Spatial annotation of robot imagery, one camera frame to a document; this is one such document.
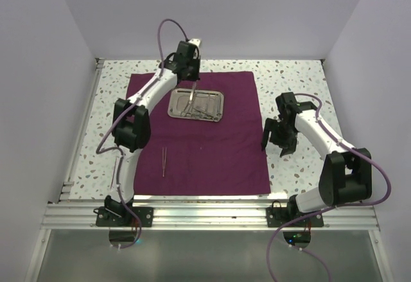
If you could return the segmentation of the thin pink-tipped tweezers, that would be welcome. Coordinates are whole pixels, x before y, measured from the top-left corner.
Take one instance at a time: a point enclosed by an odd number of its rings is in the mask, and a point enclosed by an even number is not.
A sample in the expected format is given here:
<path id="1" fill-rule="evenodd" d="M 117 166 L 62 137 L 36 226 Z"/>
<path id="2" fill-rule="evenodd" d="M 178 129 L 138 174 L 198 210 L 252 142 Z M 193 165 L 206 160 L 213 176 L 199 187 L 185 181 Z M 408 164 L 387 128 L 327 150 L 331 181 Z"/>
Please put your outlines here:
<path id="1" fill-rule="evenodd" d="M 167 147 L 162 148 L 162 177 L 166 175 Z"/>

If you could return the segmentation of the steel surgical scissors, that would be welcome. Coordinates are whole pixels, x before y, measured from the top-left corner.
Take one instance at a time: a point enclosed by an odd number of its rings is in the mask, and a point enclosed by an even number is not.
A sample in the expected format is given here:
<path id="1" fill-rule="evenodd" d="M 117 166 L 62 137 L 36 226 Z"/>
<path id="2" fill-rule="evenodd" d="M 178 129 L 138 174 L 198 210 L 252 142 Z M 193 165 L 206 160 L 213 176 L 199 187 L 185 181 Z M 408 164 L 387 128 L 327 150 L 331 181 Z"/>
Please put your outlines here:
<path id="1" fill-rule="evenodd" d="M 197 103 L 193 101 L 188 103 L 187 115 L 198 120 L 213 120 L 213 106 L 210 102 Z"/>

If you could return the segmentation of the aluminium front rail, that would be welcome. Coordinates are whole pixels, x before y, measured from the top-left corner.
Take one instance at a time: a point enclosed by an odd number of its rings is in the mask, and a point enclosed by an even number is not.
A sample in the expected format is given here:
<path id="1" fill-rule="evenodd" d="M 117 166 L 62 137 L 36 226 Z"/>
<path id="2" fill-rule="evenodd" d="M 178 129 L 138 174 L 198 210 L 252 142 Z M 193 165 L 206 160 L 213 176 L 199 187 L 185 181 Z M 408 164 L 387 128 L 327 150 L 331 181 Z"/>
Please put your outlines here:
<path id="1" fill-rule="evenodd" d="M 153 213 L 151 230 L 219 230 L 262 231 L 267 229 L 266 208 L 270 200 L 165 198 L 136 199 L 136 207 L 150 207 Z M 96 228 L 94 210 L 102 202 L 61 202 L 46 208 L 42 229 Z M 375 231 L 379 228 L 372 207 L 343 207 L 324 213 L 324 231 Z"/>

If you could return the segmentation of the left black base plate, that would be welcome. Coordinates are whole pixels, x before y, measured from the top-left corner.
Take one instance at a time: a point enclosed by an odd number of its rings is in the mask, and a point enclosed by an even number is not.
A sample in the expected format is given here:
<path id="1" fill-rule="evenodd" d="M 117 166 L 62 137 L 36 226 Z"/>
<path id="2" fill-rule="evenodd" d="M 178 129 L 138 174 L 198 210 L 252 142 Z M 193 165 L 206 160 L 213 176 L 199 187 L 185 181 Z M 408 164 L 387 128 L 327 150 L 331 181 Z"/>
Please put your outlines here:
<path id="1" fill-rule="evenodd" d="M 95 208 L 93 213 L 97 215 L 96 217 L 96 226 L 97 227 L 132 227 L 138 226 L 141 227 L 151 227 L 154 217 L 154 210 L 152 207 L 133 207 L 132 211 L 140 219 L 138 222 L 135 217 L 125 211 L 123 215 L 118 215 L 111 213 L 106 210 L 104 207 Z"/>

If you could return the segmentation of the aluminium left side rail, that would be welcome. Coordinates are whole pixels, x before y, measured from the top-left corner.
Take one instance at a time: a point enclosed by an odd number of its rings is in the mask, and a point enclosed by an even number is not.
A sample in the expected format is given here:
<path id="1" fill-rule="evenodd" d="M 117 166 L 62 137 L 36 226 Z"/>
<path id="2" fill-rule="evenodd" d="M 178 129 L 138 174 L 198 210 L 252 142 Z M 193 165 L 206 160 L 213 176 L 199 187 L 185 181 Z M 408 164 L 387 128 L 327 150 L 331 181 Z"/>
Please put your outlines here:
<path id="1" fill-rule="evenodd" d="M 74 186 L 74 173 L 75 173 L 76 165 L 78 163 L 78 158 L 81 152 L 85 131 L 87 130 L 88 120 L 89 120 L 90 112 L 91 112 L 93 101 L 94 101 L 94 95 L 95 95 L 98 83 L 100 81 L 100 76 L 101 76 L 101 71 L 103 69 L 104 61 L 105 61 L 104 58 L 96 58 L 96 67 L 95 67 L 94 74 L 91 79 L 91 87 L 87 91 L 84 110 L 80 118 L 79 130 L 74 139 L 73 151 L 69 158 L 69 164 L 68 164 L 67 170 L 64 175 L 62 187 L 61 187 L 60 193 L 58 194 L 57 202 L 61 202 L 61 201 L 67 202 L 69 200 L 71 188 Z"/>

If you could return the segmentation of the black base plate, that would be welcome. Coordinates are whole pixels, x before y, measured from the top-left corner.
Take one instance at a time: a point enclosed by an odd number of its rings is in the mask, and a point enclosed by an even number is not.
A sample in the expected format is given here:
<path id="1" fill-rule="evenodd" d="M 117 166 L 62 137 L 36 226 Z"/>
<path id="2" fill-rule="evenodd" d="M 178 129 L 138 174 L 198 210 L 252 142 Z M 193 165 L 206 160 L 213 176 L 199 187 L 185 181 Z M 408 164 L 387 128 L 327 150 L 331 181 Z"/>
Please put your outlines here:
<path id="1" fill-rule="evenodd" d="M 96 217 L 96 226 L 97 227 L 132 227 L 138 226 L 141 227 L 151 227 L 154 217 L 154 210 L 152 207 L 133 207 L 132 211 L 140 219 L 138 222 L 135 217 L 125 211 L 123 215 L 118 215 L 111 213 L 106 210 L 104 207 L 95 208 L 93 213 L 97 215 Z"/>
<path id="2" fill-rule="evenodd" d="M 294 205 L 286 205 L 275 200 L 265 209 L 267 226 L 269 228 L 280 227 L 285 223 L 303 217 L 290 227 L 324 227 L 322 215 L 308 217 L 307 213 L 301 213 Z"/>

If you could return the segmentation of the steel instrument tray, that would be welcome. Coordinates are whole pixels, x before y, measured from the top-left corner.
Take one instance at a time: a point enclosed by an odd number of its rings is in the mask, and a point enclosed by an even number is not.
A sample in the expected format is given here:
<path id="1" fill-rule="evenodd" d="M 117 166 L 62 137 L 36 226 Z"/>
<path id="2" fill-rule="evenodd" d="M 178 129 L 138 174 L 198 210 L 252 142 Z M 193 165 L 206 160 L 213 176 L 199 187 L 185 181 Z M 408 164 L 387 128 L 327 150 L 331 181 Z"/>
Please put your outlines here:
<path id="1" fill-rule="evenodd" d="M 196 90 L 194 101 L 197 103 L 210 102 L 213 106 L 214 119 L 198 120 L 194 118 L 182 118 L 180 112 L 186 106 L 191 89 L 177 88 L 171 92 L 170 102 L 168 105 L 168 116 L 177 119 L 191 119 L 197 121 L 219 122 L 223 117 L 224 95 L 218 91 Z"/>

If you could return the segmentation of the steel forceps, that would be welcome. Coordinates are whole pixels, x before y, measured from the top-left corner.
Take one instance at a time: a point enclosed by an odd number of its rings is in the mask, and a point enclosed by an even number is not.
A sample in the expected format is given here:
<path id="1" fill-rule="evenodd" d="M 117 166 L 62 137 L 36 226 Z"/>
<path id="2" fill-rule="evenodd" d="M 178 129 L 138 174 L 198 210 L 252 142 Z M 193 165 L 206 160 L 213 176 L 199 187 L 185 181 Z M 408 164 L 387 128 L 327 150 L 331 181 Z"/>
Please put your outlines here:
<path id="1" fill-rule="evenodd" d="M 190 95 L 189 95 L 189 100 L 188 100 L 189 103 L 193 103 L 193 100 L 195 98 L 196 89 L 197 89 L 197 82 L 193 82 L 191 92 L 190 92 Z"/>

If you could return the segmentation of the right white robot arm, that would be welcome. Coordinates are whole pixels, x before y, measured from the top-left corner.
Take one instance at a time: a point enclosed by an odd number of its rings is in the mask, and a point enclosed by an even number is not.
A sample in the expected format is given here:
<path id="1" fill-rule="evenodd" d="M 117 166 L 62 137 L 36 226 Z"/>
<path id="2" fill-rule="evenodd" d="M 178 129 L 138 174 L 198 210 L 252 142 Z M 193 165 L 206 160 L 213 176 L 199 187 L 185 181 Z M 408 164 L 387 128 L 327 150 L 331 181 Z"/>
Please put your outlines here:
<path id="1" fill-rule="evenodd" d="M 279 116 L 265 120 L 261 148 L 272 143 L 281 149 L 281 156 L 291 155 L 302 134 L 324 161 L 317 187 L 289 198 L 287 221 L 302 225 L 311 212 L 370 198 L 370 152 L 342 139 L 320 116 L 320 105 L 298 101 L 293 92 L 280 94 L 275 102 Z"/>

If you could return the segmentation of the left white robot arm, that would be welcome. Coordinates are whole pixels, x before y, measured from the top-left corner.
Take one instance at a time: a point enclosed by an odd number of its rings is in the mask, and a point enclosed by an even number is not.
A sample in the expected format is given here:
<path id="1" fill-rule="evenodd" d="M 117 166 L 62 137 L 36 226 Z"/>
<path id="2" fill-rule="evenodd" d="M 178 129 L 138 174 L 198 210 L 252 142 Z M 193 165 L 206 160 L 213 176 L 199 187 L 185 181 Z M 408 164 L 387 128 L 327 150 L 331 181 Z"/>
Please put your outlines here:
<path id="1" fill-rule="evenodd" d="M 180 82 L 199 80 L 200 45 L 200 39 L 179 42 L 176 52 L 161 62 L 137 93 L 115 103 L 114 128 L 110 132 L 120 158 L 114 169 L 115 192 L 106 197 L 104 207 L 118 225 L 128 225 L 134 217 L 129 203 L 134 197 L 138 158 L 151 137 L 150 113 Z"/>

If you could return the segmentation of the aluminium rail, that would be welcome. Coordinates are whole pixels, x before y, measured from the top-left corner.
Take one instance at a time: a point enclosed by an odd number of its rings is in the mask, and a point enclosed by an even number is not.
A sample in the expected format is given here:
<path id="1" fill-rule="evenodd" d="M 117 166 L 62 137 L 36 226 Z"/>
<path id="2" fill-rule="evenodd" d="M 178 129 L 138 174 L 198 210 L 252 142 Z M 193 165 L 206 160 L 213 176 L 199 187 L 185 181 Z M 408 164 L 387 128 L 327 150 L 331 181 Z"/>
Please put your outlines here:
<path id="1" fill-rule="evenodd" d="M 270 200 L 165 198 L 136 199 L 136 207 L 150 207 L 153 213 L 151 230 L 219 230 L 262 231 L 267 229 L 266 208 Z M 94 210 L 102 202 L 61 202 L 46 208 L 42 229 L 96 228 Z M 372 207 L 343 207 L 324 213 L 324 231 L 375 231 L 379 228 Z"/>
<path id="2" fill-rule="evenodd" d="M 98 83 L 100 81 L 100 76 L 101 76 L 101 71 L 103 69 L 104 61 L 105 61 L 104 58 L 96 58 L 96 67 L 95 67 L 94 74 L 91 79 L 91 87 L 87 91 L 84 110 L 80 118 L 79 130 L 74 139 L 73 151 L 69 158 L 69 164 L 68 164 L 67 170 L 64 175 L 62 187 L 61 187 L 60 193 L 58 194 L 57 202 L 61 202 L 61 201 L 67 202 L 69 200 L 71 188 L 74 186 L 74 173 L 75 173 L 76 165 L 78 163 L 78 158 L 81 152 L 85 131 L 87 130 L 88 120 L 89 120 L 90 112 L 91 112 L 93 101 L 94 101 L 94 95 L 95 95 Z"/>

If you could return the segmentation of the purple surgical wrap cloth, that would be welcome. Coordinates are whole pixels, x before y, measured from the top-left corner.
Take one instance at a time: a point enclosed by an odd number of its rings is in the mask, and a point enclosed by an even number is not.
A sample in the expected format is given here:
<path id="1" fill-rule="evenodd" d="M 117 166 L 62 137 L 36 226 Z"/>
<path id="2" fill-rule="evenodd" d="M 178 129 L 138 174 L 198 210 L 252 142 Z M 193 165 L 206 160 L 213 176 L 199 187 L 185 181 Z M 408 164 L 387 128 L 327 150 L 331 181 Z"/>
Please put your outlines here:
<path id="1" fill-rule="evenodd" d="M 217 122 L 168 116 L 167 94 L 150 114 L 152 135 L 138 159 L 136 195 L 260 195 L 270 193 L 263 120 L 250 71 L 202 73 L 197 87 L 224 95 Z M 162 148 L 167 147 L 162 177 Z"/>

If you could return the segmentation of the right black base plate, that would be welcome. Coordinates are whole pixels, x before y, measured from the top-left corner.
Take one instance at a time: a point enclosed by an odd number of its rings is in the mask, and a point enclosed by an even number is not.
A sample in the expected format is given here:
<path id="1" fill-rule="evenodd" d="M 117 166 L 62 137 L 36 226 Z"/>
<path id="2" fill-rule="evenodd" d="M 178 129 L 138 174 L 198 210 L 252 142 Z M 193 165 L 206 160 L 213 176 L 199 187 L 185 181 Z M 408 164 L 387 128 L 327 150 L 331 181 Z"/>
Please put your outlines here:
<path id="1" fill-rule="evenodd" d="M 322 215 L 308 217 L 307 213 L 301 213 L 294 205 L 286 205 L 275 200 L 265 209 L 267 226 L 269 228 L 280 227 L 285 223 L 303 217 L 290 227 L 324 227 Z"/>

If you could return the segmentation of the steel hemostat clamp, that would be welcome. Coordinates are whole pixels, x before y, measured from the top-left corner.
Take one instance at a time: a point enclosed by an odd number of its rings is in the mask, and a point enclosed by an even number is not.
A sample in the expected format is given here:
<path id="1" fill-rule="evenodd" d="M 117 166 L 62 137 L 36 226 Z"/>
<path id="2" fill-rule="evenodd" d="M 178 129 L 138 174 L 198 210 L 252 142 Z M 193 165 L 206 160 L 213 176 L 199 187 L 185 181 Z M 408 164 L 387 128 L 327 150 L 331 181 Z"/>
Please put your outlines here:
<path id="1" fill-rule="evenodd" d="M 194 100 L 189 100 L 183 110 L 180 112 L 180 116 L 182 118 L 194 118 L 195 117 L 195 110 L 194 110 Z"/>

